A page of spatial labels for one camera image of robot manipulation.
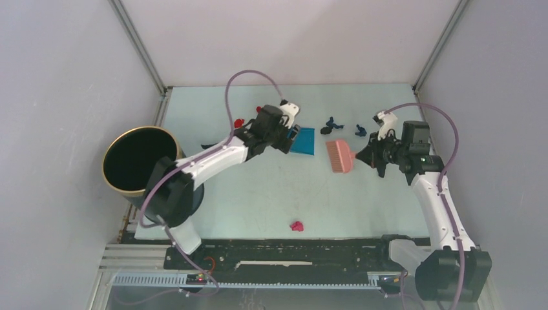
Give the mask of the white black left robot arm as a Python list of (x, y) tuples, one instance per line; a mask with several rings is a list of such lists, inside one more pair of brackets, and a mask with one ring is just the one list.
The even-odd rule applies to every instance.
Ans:
[(202, 152), (157, 161), (140, 207), (141, 214), (159, 225), (179, 248), (179, 260), (189, 269), (203, 264), (202, 239), (192, 222), (201, 204), (202, 185), (224, 170), (261, 155), (268, 147), (290, 151), (300, 126), (294, 123), (299, 106), (286, 100), (280, 106), (265, 105), (250, 126), (240, 127), (220, 143)]

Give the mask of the pink hand brush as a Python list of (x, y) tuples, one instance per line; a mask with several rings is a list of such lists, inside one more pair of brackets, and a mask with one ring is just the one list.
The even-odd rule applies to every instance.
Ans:
[(335, 139), (325, 143), (332, 172), (349, 173), (353, 169), (355, 152), (344, 139)]

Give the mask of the long black paper scrap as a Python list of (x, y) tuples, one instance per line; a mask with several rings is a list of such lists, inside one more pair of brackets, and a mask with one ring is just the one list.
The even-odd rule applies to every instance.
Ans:
[(384, 178), (386, 173), (386, 165), (378, 165), (376, 169), (377, 169), (378, 176), (380, 178)]

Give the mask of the blue plastic dustpan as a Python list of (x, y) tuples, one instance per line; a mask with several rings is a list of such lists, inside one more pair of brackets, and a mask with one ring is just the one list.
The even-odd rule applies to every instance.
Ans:
[(315, 155), (315, 129), (302, 127), (290, 148), (290, 152), (297, 154)]

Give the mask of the pink paper scrap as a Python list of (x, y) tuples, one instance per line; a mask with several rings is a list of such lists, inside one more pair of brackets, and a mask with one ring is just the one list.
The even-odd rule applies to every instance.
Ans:
[(297, 231), (297, 232), (303, 232), (304, 231), (304, 225), (300, 221), (295, 221), (295, 222), (291, 223), (290, 228), (291, 228), (292, 231)]

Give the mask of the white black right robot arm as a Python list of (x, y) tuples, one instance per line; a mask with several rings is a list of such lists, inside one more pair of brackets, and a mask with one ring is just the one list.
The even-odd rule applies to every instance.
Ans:
[(469, 238), (452, 201), (443, 160), (430, 154), (430, 127), (423, 121), (405, 121), (397, 138), (393, 121), (379, 121), (367, 146), (356, 159), (384, 177), (394, 164), (405, 175), (416, 195), (430, 236), (431, 251), (424, 252), (409, 238), (394, 236), (376, 252), (376, 262), (385, 270), (397, 265), (415, 278), (419, 297), (425, 301), (477, 302), (492, 267), (489, 253)]

